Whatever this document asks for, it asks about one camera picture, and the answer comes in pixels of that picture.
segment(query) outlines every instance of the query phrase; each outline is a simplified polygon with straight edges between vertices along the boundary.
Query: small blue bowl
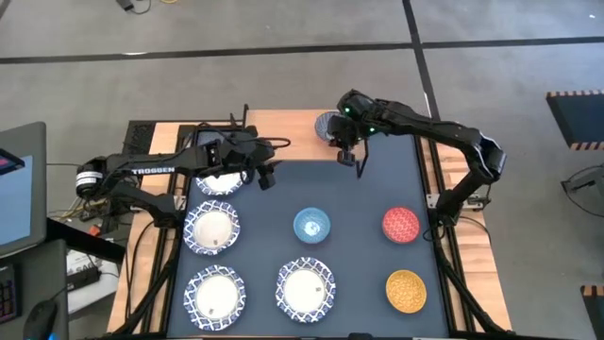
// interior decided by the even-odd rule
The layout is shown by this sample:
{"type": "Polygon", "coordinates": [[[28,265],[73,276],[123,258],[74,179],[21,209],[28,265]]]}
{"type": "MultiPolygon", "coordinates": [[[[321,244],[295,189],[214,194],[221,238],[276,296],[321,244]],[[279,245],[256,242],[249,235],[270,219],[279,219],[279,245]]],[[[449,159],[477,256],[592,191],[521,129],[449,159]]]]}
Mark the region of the small blue bowl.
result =
{"type": "Polygon", "coordinates": [[[330,230],[329,217],[320,209],[303,209],[294,218],[295,236],[304,243],[317,244],[325,240],[330,230]]]}

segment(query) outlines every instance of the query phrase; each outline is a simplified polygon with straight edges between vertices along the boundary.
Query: wooden board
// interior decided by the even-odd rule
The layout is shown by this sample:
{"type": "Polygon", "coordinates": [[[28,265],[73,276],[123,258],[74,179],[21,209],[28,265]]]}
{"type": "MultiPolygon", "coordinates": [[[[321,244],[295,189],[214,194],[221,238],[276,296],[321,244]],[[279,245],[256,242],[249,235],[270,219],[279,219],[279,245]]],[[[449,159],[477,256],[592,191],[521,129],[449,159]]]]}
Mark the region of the wooden board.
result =
{"type": "MultiPolygon", "coordinates": [[[[287,137],[292,140],[290,147],[279,149],[276,158],[280,160],[322,160],[335,161],[337,149],[328,147],[315,135],[314,120],[316,117],[328,110],[251,110],[248,112],[247,124],[255,125],[262,137],[287,137]]],[[[176,148],[178,128],[181,125],[192,125],[194,123],[157,123],[153,135],[153,141],[149,153],[172,153],[176,148]]],[[[436,193],[436,181],[434,177],[432,159],[429,157],[428,143],[423,141],[424,154],[426,155],[426,166],[428,169],[429,184],[432,192],[436,193]]],[[[445,185],[453,187],[467,173],[468,169],[460,151],[448,146],[438,146],[440,162],[445,176],[445,185]]],[[[355,149],[358,158],[363,156],[361,149],[355,149]]],[[[152,176],[143,179],[143,190],[160,194],[168,189],[169,176],[152,176]]],[[[181,187],[183,179],[177,180],[177,187],[181,187]]],[[[465,213],[484,224],[482,213],[465,213]]],[[[135,243],[144,227],[151,221],[146,212],[138,213],[132,224],[130,238],[127,245],[127,257],[132,264],[132,253],[135,243]]],[[[144,235],[139,246],[134,277],[131,289],[132,309],[138,304],[148,289],[151,277],[150,268],[153,265],[156,247],[158,245],[159,230],[151,227],[144,235]]],[[[173,235],[168,235],[164,261],[172,247],[173,235]]],[[[486,233],[473,222],[460,220],[457,226],[457,238],[460,246],[461,261],[465,272],[468,288],[493,320],[504,329],[511,327],[510,320],[499,284],[499,277],[495,266],[495,259],[486,233]]],[[[122,275],[118,283],[111,317],[109,319],[108,332],[118,329],[124,323],[126,310],[126,266],[122,266],[122,275]]],[[[451,296],[455,309],[455,317],[458,329],[463,330],[463,318],[461,315],[461,303],[454,287],[450,286],[451,296]]],[[[161,289],[156,300],[150,330],[159,329],[161,308],[165,297],[165,287],[161,289]]]]}

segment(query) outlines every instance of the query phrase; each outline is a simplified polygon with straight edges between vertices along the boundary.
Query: concrete floor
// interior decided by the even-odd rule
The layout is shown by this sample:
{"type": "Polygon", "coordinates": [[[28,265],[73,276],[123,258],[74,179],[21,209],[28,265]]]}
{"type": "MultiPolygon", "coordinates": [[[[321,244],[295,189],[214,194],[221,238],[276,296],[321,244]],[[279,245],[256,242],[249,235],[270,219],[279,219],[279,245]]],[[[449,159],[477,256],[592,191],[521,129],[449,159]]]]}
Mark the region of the concrete floor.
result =
{"type": "MultiPolygon", "coordinates": [[[[112,0],[12,0],[0,19],[0,58],[411,40],[398,0],[152,1],[135,16],[112,0]]],[[[425,42],[604,32],[601,0],[412,5],[425,42]]],[[[427,50],[426,58],[443,119],[480,128],[509,155],[485,213],[513,328],[594,339],[579,287],[604,281],[604,226],[572,206],[559,182],[604,154],[567,150],[545,92],[603,89],[604,44],[427,50]]],[[[84,162],[121,150],[132,119],[225,118],[243,103],[332,108],[353,87],[427,111],[411,50],[0,65],[0,110],[2,128],[46,122],[50,162],[84,162]]],[[[49,211],[74,199],[74,171],[49,168],[49,211]]],[[[578,199],[604,212],[595,193],[578,199]]],[[[71,338],[103,333],[110,305],[73,321],[71,338]]]]}

